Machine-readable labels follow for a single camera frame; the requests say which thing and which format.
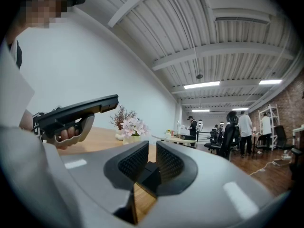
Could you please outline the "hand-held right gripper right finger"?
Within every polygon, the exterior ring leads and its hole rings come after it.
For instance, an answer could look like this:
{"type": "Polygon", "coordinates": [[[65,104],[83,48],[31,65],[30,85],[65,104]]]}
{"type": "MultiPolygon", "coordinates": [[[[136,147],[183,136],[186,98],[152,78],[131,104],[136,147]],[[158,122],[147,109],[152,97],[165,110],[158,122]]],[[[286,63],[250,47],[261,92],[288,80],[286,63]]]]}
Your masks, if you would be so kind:
{"type": "Polygon", "coordinates": [[[158,141],[157,201],[142,228],[265,228],[288,198],[273,196],[230,161],[158,141]]]}

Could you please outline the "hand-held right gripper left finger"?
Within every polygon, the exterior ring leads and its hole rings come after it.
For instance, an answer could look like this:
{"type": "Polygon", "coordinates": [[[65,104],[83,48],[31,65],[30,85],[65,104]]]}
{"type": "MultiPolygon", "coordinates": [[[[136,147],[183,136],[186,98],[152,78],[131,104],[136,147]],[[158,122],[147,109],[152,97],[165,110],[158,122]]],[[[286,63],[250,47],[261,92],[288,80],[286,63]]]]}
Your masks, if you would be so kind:
{"type": "Polygon", "coordinates": [[[134,183],[148,161],[148,141],[59,156],[47,147],[56,190],[74,228],[134,228],[134,183]]]}

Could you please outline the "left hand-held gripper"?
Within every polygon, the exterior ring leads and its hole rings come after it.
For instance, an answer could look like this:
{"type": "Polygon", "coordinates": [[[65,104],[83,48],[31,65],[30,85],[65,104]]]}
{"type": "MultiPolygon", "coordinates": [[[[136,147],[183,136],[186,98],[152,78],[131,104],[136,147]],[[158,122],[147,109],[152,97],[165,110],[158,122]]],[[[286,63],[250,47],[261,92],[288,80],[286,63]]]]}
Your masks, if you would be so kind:
{"type": "MultiPolygon", "coordinates": [[[[40,128],[39,121],[40,121],[41,116],[43,116],[45,114],[46,114],[46,112],[38,112],[35,115],[33,115],[33,117],[32,117],[32,122],[33,122],[32,132],[42,142],[44,141],[45,130],[40,128]]],[[[67,140],[64,140],[61,142],[59,142],[57,140],[57,138],[55,137],[55,146],[58,149],[64,150],[71,145],[84,141],[93,126],[94,119],[95,119],[94,114],[89,114],[84,119],[81,119],[79,122],[77,122],[78,125],[74,126],[76,129],[79,130],[80,134],[78,136],[72,137],[71,139],[67,139],[67,140]]]]}

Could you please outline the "black telephone handset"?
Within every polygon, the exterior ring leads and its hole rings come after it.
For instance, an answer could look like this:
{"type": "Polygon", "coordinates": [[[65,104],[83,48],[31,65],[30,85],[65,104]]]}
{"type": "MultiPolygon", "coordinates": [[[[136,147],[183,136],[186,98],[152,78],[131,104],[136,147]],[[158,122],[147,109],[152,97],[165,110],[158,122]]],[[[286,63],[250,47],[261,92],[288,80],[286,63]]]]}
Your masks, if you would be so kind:
{"type": "Polygon", "coordinates": [[[39,125],[45,130],[44,140],[52,138],[70,126],[77,126],[89,114],[105,113],[118,106],[118,95],[109,95],[66,107],[59,107],[41,116],[39,125]]]}

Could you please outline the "black telephone base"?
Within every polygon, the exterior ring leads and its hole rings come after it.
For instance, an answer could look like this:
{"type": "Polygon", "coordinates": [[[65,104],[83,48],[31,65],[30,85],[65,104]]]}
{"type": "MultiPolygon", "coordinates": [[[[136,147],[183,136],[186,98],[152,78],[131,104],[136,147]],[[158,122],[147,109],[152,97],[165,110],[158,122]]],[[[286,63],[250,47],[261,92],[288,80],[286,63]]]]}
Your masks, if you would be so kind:
{"type": "Polygon", "coordinates": [[[157,188],[161,184],[161,174],[155,162],[147,162],[137,180],[137,184],[154,198],[157,198],[157,188]]]}

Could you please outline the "person's left hand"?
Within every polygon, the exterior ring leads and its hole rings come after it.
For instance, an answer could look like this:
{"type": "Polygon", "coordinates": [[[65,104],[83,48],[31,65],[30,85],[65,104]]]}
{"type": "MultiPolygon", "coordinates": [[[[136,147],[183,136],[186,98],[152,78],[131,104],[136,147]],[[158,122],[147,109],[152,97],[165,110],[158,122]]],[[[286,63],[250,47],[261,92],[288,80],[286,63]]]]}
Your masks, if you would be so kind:
{"type": "Polygon", "coordinates": [[[69,127],[68,129],[64,129],[60,132],[60,134],[56,137],[59,142],[71,139],[74,136],[78,136],[80,134],[79,130],[74,126],[69,127]]]}

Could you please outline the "brown dried plant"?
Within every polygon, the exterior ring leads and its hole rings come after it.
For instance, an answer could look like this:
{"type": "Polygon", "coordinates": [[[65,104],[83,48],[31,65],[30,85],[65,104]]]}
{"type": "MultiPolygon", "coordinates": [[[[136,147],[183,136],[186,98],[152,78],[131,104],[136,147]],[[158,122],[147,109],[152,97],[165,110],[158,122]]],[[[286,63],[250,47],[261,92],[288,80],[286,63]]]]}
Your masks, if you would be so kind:
{"type": "Polygon", "coordinates": [[[113,116],[110,116],[110,124],[117,127],[118,130],[121,130],[122,123],[124,122],[124,120],[128,120],[129,118],[135,118],[136,116],[137,113],[134,110],[127,111],[124,106],[119,104],[117,113],[114,113],[113,116]]]}

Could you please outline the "clear glass vase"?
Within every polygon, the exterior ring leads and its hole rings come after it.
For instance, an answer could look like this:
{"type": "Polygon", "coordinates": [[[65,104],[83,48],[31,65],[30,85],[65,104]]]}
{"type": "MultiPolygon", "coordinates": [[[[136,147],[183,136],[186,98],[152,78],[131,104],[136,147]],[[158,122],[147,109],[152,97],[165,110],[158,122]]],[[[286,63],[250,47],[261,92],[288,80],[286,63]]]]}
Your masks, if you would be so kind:
{"type": "Polygon", "coordinates": [[[140,136],[125,136],[123,139],[123,145],[127,145],[127,144],[131,144],[131,143],[135,143],[135,142],[140,142],[141,141],[141,137],[140,136]]]}

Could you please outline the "pink flower bouquet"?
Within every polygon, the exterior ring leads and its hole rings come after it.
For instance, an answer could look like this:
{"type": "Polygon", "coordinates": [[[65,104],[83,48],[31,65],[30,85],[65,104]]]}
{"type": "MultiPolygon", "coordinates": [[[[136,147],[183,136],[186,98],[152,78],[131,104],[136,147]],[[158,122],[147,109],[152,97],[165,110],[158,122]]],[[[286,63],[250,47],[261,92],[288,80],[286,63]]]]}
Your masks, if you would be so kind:
{"type": "Polygon", "coordinates": [[[139,120],[138,118],[128,118],[120,123],[121,136],[124,138],[130,138],[131,136],[148,136],[150,130],[147,124],[144,121],[139,120]]]}

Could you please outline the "black office chair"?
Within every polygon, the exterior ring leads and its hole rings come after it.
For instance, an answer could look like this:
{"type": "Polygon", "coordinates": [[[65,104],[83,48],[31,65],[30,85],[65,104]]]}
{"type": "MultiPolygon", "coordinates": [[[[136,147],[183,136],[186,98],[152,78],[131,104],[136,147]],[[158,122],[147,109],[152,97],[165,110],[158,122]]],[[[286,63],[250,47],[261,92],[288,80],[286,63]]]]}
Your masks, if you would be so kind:
{"type": "Polygon", "coordinates": [[[292,173],[291,180],[296,181],[296,179],[300,176],[301,168],[304,165],[304,148],[292,148],[291,152],[294,156],[294,161],[289,164],[289,169],[292,173]]]}
{"type": "Polygon", "coordinates": [[[224,137],[222,139],[221,144],[211,144],[206,143],[204,146],[208,148],[208,150],[212,153],[216,151],[216,155],[223,157],[224,159],[231,161],[231,147],[232,142],[235,136],[237,124],[238,124],[238,117],[236,111],[230,111],[227,114],[226,119],[228,120],[229,124],[226,126],[224,130],[224,137]]]}
{"type": "Polygon", "coordinates": [[[275,147],[277,149],[283,150],[283,151],[290,151],[292,148],[295,147],[294,144],[288,144],[289,140],[294,140],[295,137],[291,136],[291,137],[287,137],[284,127],[282,125],[278,125],[274,127],[274,131],[276,133],[276,141],[275,141],[275,147]]]}

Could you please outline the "white oval table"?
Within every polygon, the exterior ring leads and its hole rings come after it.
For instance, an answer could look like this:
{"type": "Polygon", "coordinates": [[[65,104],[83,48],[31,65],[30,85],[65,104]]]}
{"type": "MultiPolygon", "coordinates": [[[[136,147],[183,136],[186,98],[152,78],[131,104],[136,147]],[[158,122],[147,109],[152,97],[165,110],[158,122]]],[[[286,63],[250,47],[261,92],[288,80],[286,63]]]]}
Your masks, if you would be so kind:
{"type": "Polygon", "coordinates": [[[161,137],[152,135],[152,137],[156,138],[157,140],[164,141],[164,142],[171,142],[171,143],[176,143],[179,145],[184,145],[184,146],[189,146],[189,147],[192,147],[192,144],[194,144],[193,147],[196,147],[196,143],[197,143],[196,140],[184,140],[181,138],[169,136],[168,134],[165,134],[164,136],[161,136],[161,137]]]}

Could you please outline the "white power strip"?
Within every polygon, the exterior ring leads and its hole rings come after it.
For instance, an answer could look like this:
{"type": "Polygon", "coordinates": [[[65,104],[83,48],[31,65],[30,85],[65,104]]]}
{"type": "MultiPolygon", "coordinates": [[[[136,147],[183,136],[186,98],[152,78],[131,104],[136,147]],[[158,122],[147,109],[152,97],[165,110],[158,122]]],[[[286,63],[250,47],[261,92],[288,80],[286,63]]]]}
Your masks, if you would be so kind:
{"type": "Polygon", "coordinates": [[[290,155],[282,155],[280,159],[272,160],[272,163],[276,166],[286,166],[291,162],[292,157],[290,155]]]}

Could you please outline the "person's white garment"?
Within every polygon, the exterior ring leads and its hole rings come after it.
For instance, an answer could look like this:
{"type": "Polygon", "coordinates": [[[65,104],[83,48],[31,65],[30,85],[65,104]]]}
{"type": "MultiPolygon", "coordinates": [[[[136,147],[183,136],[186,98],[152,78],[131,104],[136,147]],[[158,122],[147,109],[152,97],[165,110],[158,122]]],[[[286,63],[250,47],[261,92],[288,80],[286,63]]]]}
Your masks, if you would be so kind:
{"type": "Polygon", "coordinates": [[[7,45],[0,46],[0,126],[18,127],[34,95],[7,45]]]}

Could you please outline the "white metal shelf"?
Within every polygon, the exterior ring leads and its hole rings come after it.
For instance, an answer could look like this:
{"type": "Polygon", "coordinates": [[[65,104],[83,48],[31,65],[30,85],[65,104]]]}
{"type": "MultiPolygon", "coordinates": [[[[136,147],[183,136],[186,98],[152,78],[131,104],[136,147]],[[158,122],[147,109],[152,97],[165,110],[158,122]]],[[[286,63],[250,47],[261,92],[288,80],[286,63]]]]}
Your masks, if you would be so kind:
{"type": "Polygon", "coordinates": [[[271,129],[271,135],[270,135],[270,148],[271,150],[276,148],[276,142],[277,142],[277,135],[275,131],[275,127],[280,124],[280,117],[278,112],[277,104],[275,105],[268,105],[268,107],[264,110],[259,110],[259,125],[260,125],[260,133],[264,133],[264,126],[262,119],[264,118],[264,114],[267,114],[267,117],[269,117],[270,121],[270,129],[271,129]]]}

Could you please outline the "person's black clothing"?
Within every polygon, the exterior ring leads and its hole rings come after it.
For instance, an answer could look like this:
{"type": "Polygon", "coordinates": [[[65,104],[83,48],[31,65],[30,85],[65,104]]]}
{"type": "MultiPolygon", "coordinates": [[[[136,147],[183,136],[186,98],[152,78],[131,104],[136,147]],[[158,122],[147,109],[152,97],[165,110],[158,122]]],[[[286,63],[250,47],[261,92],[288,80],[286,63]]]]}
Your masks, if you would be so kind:
{"type": "Polygon", "coordinates": [[[18,68],[22,65],[22,50],[19,46],[19,42],[17,40],[14,40],[13,43],[8,45],[10,54],[12,58],[14,59],[16,65],[18,68]]]}

